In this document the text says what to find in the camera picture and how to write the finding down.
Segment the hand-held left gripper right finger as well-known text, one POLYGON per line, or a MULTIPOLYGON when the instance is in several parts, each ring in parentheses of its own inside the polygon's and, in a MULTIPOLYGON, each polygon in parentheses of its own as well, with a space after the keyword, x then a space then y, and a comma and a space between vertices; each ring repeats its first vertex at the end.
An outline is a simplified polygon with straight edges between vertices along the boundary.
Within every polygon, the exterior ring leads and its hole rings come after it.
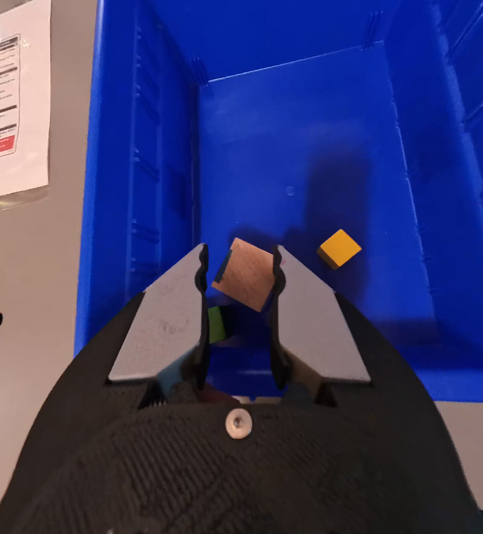
POLYGON ((278 389, 370 384, 335 291, 281 245, 273 249, 272 273, 270 367, 278 389))

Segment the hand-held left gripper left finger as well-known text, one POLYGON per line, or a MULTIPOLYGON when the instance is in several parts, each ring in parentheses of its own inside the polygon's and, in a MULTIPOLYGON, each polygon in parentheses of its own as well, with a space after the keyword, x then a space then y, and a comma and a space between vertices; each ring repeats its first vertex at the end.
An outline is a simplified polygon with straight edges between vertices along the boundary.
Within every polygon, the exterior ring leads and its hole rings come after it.
POLYGON ((111 383, 153 380, 171 390, 193 380, 204 387, 210 365, 208 259, 208 246, 198 244, 145 290, 108 376, 111 383))

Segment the blue cube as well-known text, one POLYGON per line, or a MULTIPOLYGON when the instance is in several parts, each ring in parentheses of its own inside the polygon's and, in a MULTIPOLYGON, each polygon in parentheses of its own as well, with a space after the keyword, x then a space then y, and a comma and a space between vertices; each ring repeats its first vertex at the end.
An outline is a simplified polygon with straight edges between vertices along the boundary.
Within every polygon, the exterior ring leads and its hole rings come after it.
POLYGON ((211 286, 261 312, 274 284, 273 255, 235 238, 211 286))

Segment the green cube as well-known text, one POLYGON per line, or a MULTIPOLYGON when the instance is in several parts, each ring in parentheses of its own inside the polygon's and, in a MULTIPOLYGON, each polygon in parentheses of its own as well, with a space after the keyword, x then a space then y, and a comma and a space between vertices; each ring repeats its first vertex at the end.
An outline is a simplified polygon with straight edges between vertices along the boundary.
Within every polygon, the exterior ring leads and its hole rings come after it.
POLYGON ((228 329, 225 325, 221 306, 208 308, 208 324, 210 344, 222 342, 228 338, 228 329))

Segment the yellow cube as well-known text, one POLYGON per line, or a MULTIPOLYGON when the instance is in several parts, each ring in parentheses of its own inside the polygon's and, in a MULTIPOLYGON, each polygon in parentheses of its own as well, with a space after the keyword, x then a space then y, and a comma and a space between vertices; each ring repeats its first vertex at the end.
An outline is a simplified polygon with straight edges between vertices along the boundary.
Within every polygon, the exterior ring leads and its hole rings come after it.
POLYGON ((338 270, 362 250, 343 229, 336 231, 318 249, 320 259, 332 270, 338 270))

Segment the blue plastic bin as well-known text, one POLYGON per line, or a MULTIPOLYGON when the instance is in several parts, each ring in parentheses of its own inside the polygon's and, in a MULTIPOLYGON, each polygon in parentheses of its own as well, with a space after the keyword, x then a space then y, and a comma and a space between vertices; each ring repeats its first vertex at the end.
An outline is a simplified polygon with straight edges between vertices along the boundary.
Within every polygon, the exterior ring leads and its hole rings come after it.
POLYGON ((75 354, 198 243, 230 304, 234 238, 483 403, 483 1, 98 1, 75 354))

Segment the laminated paper sheet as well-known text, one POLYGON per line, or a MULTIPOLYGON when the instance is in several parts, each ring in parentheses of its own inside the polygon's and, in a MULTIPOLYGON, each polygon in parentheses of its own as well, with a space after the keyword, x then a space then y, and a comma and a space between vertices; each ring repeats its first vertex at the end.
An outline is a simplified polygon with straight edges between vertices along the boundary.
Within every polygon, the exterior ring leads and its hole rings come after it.
POLYGON ((0 211, 49 195, 51 1, 0 14, 0 211))

